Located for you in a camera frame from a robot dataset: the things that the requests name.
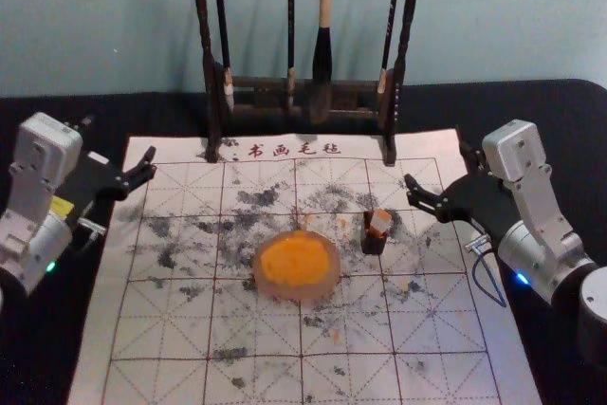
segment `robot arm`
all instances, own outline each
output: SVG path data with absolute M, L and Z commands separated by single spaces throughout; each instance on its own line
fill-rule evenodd
M 154 177 L 153 147 L 126 173 L 83 150 L 90 122 L 72 128 L 37 113 L 19 128 L 9 203 L 0 217 L 0 315 L 34 290 L 78 226 L 91 230 L 93 240 L 105 235 L 86 218 L 97 200 L 123 200 Z
M 460 147 L 469 173 L 442 194 L 405 177 L 412 206 L 442 222 L 462 220 L 497 256 L 556 310 L 577 314 L 582 355 L 607 366 L 607 267 L 585 253 L 562 215 L 550 184 L 551 167 L 535 124 L 513 120 L 483 139 L 483 150 Z

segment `teal wall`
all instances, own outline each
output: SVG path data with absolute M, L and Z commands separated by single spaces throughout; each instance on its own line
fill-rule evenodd
M 226 1 L 234 72 L 284 75 L 286 1 Z M 387 12 L 388 0 L 335 0 L 335 78 L 377 77 Z M 317 26 L 318 0 L 296 0 L 298 76 L 311 76 Z M 201 55 L 193 0 L 0 0 L 0 96 L 201 90 Z M 407 66 L 411 84 L 607 86 L 607 0 L 418 0 Z

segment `blue led light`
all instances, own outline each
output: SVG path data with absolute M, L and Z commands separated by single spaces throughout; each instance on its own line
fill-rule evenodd
M 529 281 L 527 280 L 527 278 L 521 273 L 519 272 L 518 274 L 516 274 L 516 278 L 519 279 L 519 282 L 525 284 L 525 285 L 529 285 Z

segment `black table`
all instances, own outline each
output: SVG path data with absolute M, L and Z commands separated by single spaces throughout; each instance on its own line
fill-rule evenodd
M 586 250 L 607 264 L 607 91 L 578 80 L 466 83 L 407 87 L 397 131 L 458 125 L 464 139 L 482 137 L 511 119 L 538 124 L 561 210 Z M 36 111 L 74 122 L 96 116 L 86 147 L 122 163 L 129 136 L 200 136 L 205 109 L 195 94 L 133 94 L 0 100 L 0 208 L 18 124 Z M 368 120 L 237 122 L 231 135 L 286 133 L 376 134 Z M 109 205 L 96 220 L 107 222 Z M 64 403 L 76 367 L 86 308 L 101 257 L 96 246 L 81 257 L 64 255 L 29 298 L 19 330 L 0 351 L 0 403 Z M 575 324 L 547 309 L 529 288 L 504 274 L 505 287 L 536 384 L 545 404 L 605 404 L 607 374 L 585 364 L 575 346 Z

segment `round orange item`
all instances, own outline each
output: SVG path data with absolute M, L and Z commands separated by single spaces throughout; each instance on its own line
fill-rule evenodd
M 287 231 L 257 249 L 253 276 L 260 291 L 277 298 L 319 299 L 340 280 L 340 257 L 335 245 L 316 232 Z

